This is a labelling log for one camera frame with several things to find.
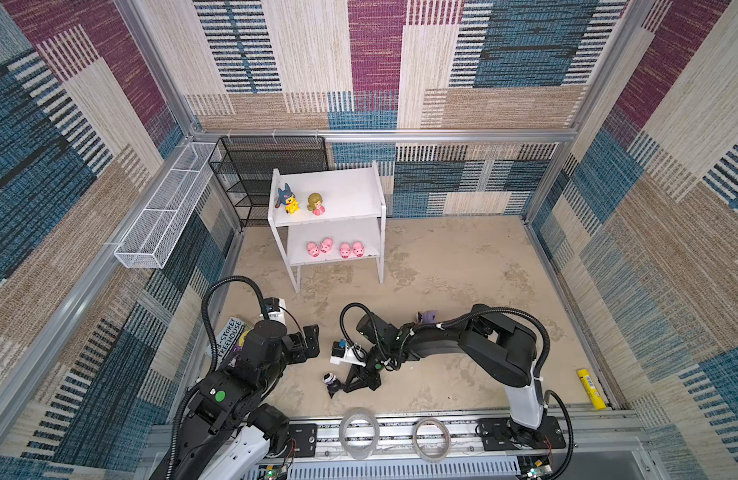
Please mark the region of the black purple bat toy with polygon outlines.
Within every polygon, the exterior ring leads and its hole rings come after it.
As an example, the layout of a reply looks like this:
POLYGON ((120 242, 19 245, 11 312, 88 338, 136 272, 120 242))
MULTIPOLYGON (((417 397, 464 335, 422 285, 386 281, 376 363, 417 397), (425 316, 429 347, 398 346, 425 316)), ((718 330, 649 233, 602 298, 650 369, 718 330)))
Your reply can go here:
POLYGON ((323 382, 327 387, 327 392, 330 398, 333 398, 337 392, 342 390, 342 383, 333 373, 325 374, 323 382))

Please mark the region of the pink pig toy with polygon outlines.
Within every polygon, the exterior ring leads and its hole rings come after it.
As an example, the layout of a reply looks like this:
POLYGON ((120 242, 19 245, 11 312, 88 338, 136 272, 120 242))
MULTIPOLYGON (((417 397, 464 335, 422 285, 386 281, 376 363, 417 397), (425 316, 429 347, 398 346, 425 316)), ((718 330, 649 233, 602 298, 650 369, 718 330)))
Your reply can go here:
POLYGON ((355 241, 352 244, 352 251, 358 258, 362 258, 365 255, 365 247, 360 241, 355 241))
POLYGON ((331 237, 324 238, 320 243, 320 250, 322 253, 329 253, 333 248, 333 239, 331 237))
POLYGON ((351 245, 348 243, 342 243, 339 246, 339 254, 342 259, 348 259, 352 254, 351 245))
POLYGON ((306 248, 307 248, 308 254, 313 258, 318 257, 321 253, 320 246, 314 242, 309 242, 306 248))

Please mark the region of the olive green figure toy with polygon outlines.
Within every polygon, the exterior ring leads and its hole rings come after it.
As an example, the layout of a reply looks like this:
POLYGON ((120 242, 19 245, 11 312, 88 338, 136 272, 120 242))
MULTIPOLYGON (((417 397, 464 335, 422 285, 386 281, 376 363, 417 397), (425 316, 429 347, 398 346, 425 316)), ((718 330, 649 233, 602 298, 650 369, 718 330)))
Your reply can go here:
POLYGON ((321 216, 325 213, 323 198, 320 193, 312 193, 308 196, 307 209, 315 216, 321 216))

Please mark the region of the yellow blue pokemon toy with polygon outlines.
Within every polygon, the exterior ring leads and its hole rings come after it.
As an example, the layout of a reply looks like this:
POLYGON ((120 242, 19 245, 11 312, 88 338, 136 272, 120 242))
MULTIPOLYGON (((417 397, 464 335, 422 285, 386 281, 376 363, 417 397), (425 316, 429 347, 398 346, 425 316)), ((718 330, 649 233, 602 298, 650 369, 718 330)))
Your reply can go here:
POLYGON ((300 210, 299 202, 288 183, 277 189, 276 208, 283 208, 286 214, 292 215, 300 210))

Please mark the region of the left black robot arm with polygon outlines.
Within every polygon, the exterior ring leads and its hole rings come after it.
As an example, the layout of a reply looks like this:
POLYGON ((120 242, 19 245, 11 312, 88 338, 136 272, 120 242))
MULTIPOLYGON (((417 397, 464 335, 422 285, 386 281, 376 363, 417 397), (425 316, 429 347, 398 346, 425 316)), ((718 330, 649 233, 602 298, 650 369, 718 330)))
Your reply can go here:
POLYGON ((259 286, 240 275, 209 287, 202 298, 201 318, 209 334, 210 368, 180 401, 168 451, 152 478, 240 479, 264 459, 272 464, 261 478, 287 478, 308 438, 292 433, 289 418, 267 398, 288 366, 319 355, 318 326, 288 332, 285 323, 271 318, 259 286), (262 318, 248 331, 240 349, 221 359, 208 306, 216 290, 233 282, 252 289, 262 318))

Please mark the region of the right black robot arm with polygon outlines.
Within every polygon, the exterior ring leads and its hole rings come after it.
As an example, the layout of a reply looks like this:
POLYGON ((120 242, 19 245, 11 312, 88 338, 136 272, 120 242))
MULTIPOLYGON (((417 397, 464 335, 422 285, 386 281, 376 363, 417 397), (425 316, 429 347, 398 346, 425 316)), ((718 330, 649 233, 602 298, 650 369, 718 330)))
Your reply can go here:
POLYGON ((417 320, 396 327, 359 304, 364 311, 358 332, 371 343, 363 349, 349 337, 334 342, 330 360, 350 367, 345 380, 327 374, 330 395, 368 388, 377 390, 384 371, 433 355, 464 353, 506 392, 506 418, 477 422, 475 432, 487 451, 573 449, 571 431, 563 432, 549 415, 549 400, 557 394, 542 388, 541 370, 550 352, 544 325, 531 314, 510 307, 475 304, 455 319, 417 320))

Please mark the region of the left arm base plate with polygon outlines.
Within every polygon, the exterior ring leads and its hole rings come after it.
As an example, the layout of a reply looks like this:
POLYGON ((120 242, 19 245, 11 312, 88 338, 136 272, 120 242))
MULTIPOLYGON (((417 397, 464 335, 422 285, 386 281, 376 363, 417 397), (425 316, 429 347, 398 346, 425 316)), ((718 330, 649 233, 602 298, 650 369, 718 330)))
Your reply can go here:
POLYGON ((316 423, 290 424, 282 435, 276 437, 276 445, 271 445, 273 458, 299 459, 314 458, 318 440, 316 423))

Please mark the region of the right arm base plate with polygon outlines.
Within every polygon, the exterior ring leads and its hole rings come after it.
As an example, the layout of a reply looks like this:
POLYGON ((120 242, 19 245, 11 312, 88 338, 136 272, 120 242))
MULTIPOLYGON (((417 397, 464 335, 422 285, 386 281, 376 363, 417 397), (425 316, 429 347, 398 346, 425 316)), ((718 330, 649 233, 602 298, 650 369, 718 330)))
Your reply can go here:
POLYGON ((485 451, 564 450, 567 441, 558 419, 545 417, 537 430, 513 424, 509 417, 483 418, 477 422, 476 435, 485 451))

